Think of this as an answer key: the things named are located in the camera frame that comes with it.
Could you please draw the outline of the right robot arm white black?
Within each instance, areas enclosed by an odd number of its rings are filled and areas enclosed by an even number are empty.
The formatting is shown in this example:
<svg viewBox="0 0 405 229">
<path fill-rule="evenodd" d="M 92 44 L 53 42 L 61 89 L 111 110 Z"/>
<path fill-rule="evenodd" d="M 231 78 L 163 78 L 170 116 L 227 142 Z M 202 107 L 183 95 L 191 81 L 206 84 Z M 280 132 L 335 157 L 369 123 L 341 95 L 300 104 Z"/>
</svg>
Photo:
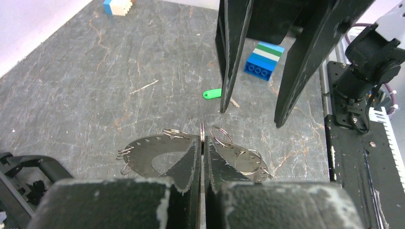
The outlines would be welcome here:
<svg viewBox="0 0 405 229">
<path fill-rule="evenodd" d="M 290 47 L 274 121 L 282 127 L 317 68 L 342 36 L 372 5 L 370 0 L 222 0 L 215 45 L 222 78 L 220 111 L 230 103 L 245 40 L 278 45 L 292 28 L 300 29 Z M 349 44 L 349 68 L 334 91 L 360 100 L 393 79 L 405 60 L 405 4 L 394 6 Z"/>
</svg>

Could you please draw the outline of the green key tag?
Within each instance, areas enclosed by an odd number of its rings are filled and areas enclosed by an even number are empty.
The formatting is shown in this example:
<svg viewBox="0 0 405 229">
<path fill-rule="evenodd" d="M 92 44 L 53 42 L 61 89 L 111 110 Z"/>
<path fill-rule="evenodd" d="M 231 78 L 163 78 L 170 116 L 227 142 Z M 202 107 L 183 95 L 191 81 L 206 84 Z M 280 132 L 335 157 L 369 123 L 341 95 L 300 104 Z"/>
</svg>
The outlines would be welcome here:
<svg viewBox="0 0 405 229">
<path fill-rule="evenodd" d="M 221 88 L 207 90 L 203 93 L 204 99 L 207 99 L 207 100 L 220 98 L 221 96 L 222 96 Z"/>
</svg>

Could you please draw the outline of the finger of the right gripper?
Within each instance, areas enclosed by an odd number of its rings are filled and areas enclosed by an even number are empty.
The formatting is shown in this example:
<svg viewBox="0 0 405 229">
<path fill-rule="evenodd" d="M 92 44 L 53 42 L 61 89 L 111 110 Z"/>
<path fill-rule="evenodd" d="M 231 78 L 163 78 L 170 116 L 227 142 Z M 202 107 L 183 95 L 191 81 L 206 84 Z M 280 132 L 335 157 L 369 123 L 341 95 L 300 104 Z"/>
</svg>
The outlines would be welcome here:
<svg viewBox="0 0 405 229">
<path fill-rule="evenodd" d="M 372 0 L 312 0 L 308 23 L 288 51 L 274 122 L 281 128 L 305 85 Z"/>
<path fill-rule="evenodd" d="M 215 45 L 222 78 L 221 113 L 226 112 L 230 103 L 252 10 L 252 0 L 219 3 Z"/>
</svg>

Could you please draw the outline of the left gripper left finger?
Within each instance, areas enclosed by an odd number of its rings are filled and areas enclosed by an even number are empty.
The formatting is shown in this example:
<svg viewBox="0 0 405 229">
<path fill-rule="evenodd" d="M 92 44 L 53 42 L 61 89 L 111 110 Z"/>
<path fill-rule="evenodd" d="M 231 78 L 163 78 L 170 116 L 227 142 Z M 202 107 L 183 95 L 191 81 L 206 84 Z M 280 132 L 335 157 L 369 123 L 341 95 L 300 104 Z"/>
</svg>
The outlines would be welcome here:
<svg viewBox="0 0 405 229">
<path fill-rule="evenodd" d="M 63 179 L 47 191 L 30 229 L 198 229 L 201 142 L 157 178 Z"/>
</svg>

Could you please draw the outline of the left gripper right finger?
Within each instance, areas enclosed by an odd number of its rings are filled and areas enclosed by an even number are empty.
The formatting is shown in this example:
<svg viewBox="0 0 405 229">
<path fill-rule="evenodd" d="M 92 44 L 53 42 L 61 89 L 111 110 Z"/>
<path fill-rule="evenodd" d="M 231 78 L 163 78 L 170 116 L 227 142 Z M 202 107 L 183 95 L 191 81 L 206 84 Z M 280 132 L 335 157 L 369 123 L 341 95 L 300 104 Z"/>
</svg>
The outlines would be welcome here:
<svg viewBox="0 0 405 229">
<path fill-rule="evenodd" d="M 237 172 L 214 140 L 204 142 L 209 229 L 361 229 L 348 193 L 329 182 L 255 183 Z"/>
</svg>

